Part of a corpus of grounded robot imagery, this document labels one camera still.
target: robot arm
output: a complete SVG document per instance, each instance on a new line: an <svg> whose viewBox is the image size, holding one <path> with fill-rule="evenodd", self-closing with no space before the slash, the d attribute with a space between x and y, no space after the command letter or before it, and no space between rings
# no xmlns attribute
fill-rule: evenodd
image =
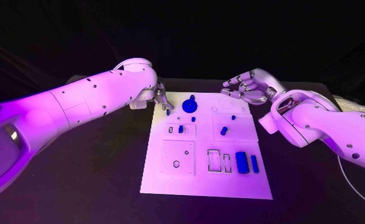
<svg viewBox="0 0 365 224"><path fill-rule="evenodd" d="M129 59L119 66L125 70L115 69L0 104L0 192L64 132L128 105L142 109L155 101L174 109L152 63Z"/></svg>
<svg viewBox="0 0 365 224"><path fill-rule="evenodd" d="M273 102L270 112L259 120L270 134L281 131L289 142L301 148L321 139L341 158L365 167L363 112L341 112L330 99L314 91L288 91L273 75L262 69L239 75L223 86L237 83L240 91L223 89L224 95L255 105L268 100Z"/></svg>

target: small blue piece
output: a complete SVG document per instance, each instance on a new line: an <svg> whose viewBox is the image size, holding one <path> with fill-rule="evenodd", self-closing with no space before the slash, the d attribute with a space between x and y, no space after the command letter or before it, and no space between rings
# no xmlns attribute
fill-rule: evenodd
<svg viewBox="0 0 365 224"><path fill-rule="evenodd" d="M257 156L256 155L252 155L252 162L253 162L255 173L259 173L259 165L257 165Z"/></svg>
<svg viewBox="0 0 365 224"><path fill-rule="evenodd" d="M191 95L191 99L187 99L185 102L182 103L182 109L185 112L193 113L198 109L198 104L195 101L195 96Z"/></svg>
<svg viewBox="0 0 365 224"><path fill-rule="evenodd" d="M240 174L250 173L246 152L237 152L236 153L236 160L237 160L239 173Z"/></svg>
<svg viewBox="0 0 365 224"><path fill-rule="evenodd" d="M223 131L221 131L221 135L227 135L227 130L229 130L229 128L224 126Z"/></svg>

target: black background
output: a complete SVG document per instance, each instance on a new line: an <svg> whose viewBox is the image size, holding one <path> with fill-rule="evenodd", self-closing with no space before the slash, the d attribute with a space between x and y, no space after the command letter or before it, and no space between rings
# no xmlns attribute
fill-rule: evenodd
<svg viewBox="0 0 365 224"><path fill-rule="evenodd" d="M229 79L260 67L282 81L325 82L358 102L365 95L364 0L0 4L4 101L132 57L149 59L162 77Z"/></svg>

